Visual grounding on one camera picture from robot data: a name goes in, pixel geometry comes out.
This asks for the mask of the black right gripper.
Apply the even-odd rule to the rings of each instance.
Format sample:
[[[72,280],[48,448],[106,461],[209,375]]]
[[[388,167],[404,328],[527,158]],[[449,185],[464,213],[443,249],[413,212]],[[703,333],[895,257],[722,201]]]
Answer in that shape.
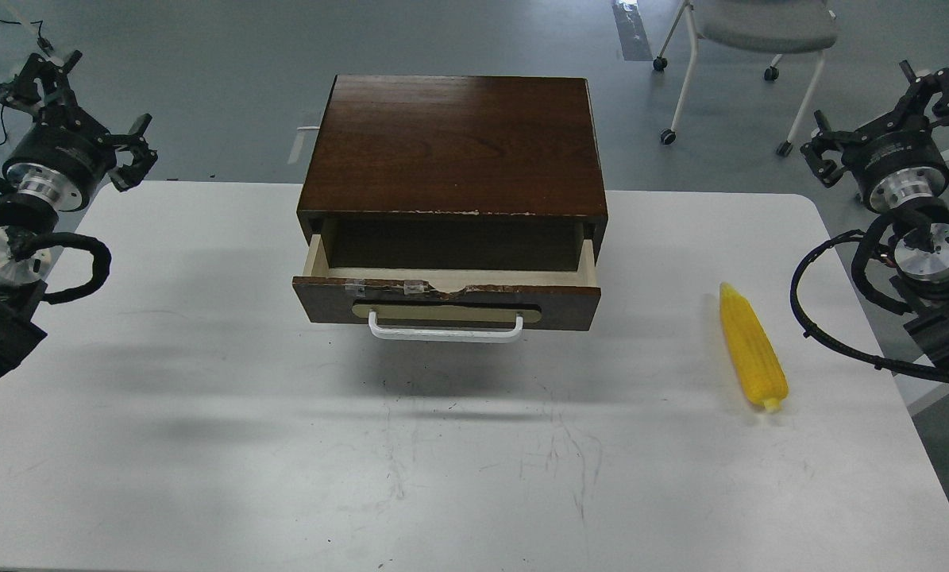
[[[938,198],[949,185],[949,168],[929,131],[949,126],[949,68],[922,76],[906,60],[899,62],[899,68],[908,88],[887,115],[888,133],[866,143],[864,133],[834,130],[826,114],[816,110],[816,132],[800,147],[816,180],[830,188],[847,168],[825,159],[825,153],[844,153],[858,146],[853,151],[853,176],[863,205],[878,214],[910,199]]]

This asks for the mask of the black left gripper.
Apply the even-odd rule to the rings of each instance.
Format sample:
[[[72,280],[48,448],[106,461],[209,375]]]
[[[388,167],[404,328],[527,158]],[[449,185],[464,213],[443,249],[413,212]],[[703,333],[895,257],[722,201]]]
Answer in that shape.
[[[3,177],[18,185],[24,174],[36,168],[60,174],[70,186],[58,211],[86,209],[107,173],[120,192],[137,187],[158,159],[145,137],[151,114],[137,116],[125,134],[109,133],[95,119],[81,119],[82,109],[68,73],[82,55],[74,50],[58,65],[32,53],[11,80],[0,83],[0,104],[28,114],[34,121],[3,164]],[[102,135],[107,146],[97,142]],[[115,151],[129,153],[132,162],[118,165]]]

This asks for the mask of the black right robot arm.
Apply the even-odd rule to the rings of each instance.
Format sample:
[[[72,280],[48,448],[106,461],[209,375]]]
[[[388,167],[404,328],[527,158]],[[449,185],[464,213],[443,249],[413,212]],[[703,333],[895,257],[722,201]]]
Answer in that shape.
[[[949,386],[949,207],[941,196],[949,167],[934,129],[949,126],[949,68],[921,75],[900,69],[908,87],[893,109],[863,126],[841,130],[824,112],[801,146],[811,173],[826,187],[850,173],[860,203],[876,215],[869,228],[848,230],[801,258],[789,286],[789,303],[802,334],[828,349],[913,379]],[[893,315],[909,315],[904,330],[928,363],[896,361],[848,346],[816,325],[800,302],[804,273],[826,251],[855,243],[851,281],[862,297]]]

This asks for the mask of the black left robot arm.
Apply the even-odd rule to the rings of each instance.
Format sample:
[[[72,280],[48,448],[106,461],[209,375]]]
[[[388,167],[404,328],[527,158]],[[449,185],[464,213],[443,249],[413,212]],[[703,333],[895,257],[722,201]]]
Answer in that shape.
[[[0,379],[44,340],[33,323],[39,304],[92,296],[109,276],[108,246],[58,229],[60,215],[85,211],[107,180],[129,191],[157,163],[145,137],[150,114],[111,133],[79,105],[70,72],[81,57],[33,53],[0,83],[2,107],[33,120],[0,173]]]

